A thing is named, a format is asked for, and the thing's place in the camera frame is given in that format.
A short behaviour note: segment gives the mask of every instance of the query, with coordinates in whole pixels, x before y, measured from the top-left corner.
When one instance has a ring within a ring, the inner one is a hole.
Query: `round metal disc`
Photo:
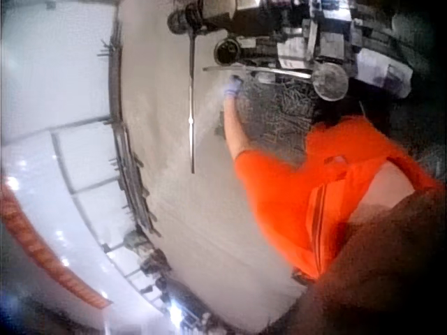
[[[312,73],[312,85],[323,100],[338,101],[348,93],[349,78],[340,65],[322,63]]]

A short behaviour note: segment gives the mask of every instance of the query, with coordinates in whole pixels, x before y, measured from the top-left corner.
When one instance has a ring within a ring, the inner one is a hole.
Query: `orange trim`
[[[112,303],[61,263],[56,254],[34,230],[13,192],[5,184],[2,184],[0,188],[0,218],[23,250],[61,286],[98,309],[103,309]]]

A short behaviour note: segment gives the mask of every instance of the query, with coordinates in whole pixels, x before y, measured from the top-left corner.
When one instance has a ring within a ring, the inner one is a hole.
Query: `concrete floor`
[[[226,322],[257,332],[300,296],[289,267],[268,245],[214,134],[228,73],[204,73],[224,32],[196,44],[196,174],[189,172],[186,36],[166,25],[171,1],[125,0],[122,102],[134,151],[145,164],[149,208],[163,235],[151,240],[175,275]]]

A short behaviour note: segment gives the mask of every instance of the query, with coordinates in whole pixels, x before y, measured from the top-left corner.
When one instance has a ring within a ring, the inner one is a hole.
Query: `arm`
[[[225,101],[223,102],[223,126],[230,155],[233,160],[243,151],[253,149],[250,140],[244,132],[236,108],[236,96],[240,91],[242,80],[239,77],[231,76],[230,84],[225,91]]]
[[[226,144],[228,145],[233,160],[243,151],[253,149],[249,138],[242,128],[239,114],[236,110],[236,98],[234,96],[225,97],[223,103],[223,124]]]

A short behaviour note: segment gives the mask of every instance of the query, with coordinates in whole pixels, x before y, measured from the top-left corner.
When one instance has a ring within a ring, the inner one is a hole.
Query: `dark fabric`
[[[442,332],[445,239],[445,193],[414,193],[353,233],[283,334]]]

